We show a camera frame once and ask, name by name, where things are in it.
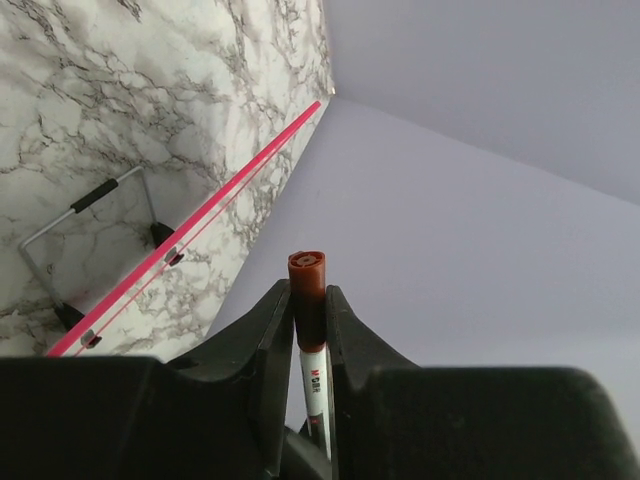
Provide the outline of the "brown marker cap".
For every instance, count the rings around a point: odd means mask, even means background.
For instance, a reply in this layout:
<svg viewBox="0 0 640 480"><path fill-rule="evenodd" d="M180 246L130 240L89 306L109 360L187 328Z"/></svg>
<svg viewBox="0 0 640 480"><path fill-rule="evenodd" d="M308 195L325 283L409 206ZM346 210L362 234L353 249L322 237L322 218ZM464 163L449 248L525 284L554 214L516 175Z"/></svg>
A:
<svg viewBox="0 0 640 480"><path fill-rule="evenodd" d="M320 251L289 256L288 273L297 342L305 353L317 353L326 343L326 257Z"/></svg>

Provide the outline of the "pink framed whiteboard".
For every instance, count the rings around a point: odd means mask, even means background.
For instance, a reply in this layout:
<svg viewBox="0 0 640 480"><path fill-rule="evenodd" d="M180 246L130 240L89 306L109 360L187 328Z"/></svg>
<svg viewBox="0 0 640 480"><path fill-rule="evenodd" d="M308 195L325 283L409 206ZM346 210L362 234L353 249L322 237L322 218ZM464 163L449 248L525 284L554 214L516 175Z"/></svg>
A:
<svg viewBox="0 0 640 480"><path fill-rule="evenodd" d="M89 349L88 333L102 337L106 329L124 313L137 296L159 277L169 263L184 254L194 239L202 233L233 200L248 186L268 162L320 110L322 103L313 102L281 133L267 144L251 161L199 207L169 238L150 254L111 293L101 300L84 318L62 337L47 353L48 357L78 356Z"/></svg>

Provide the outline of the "white marker pen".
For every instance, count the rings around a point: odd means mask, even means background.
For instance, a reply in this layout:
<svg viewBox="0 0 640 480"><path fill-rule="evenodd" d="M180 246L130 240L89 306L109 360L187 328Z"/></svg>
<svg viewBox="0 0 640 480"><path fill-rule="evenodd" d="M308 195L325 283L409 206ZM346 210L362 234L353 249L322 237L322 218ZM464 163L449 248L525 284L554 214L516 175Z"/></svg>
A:
<svg viewBox="0 0 640 480"><path fill-rule="evenodd" d="M329 363L325 344L314 352L300 352L307 430L312 442L331 459Z"/></svg>

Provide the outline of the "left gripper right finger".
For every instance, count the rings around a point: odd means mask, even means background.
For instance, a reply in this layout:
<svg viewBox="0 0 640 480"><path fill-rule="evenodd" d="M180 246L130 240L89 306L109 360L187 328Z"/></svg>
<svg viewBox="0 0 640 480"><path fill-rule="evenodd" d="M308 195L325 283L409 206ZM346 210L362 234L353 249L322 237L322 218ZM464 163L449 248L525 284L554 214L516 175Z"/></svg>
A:
<svg viewBox="0 0 640 480"><path fill-rule="evenodd" d="M604 388L565 367L420 367L326 293L338 479L635 479Z"/></svg>

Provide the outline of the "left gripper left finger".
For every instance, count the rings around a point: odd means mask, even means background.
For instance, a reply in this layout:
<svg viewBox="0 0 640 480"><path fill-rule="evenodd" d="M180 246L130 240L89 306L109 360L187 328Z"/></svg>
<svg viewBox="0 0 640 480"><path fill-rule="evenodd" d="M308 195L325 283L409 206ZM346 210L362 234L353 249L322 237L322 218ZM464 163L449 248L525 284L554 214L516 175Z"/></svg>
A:
<svg viewBox="0 0 640 480"><path fill-rule="evenodd" d="M276 282L243 317L169 362L6 358L5 479L271 479L280 473L291 306Z"/></svg>

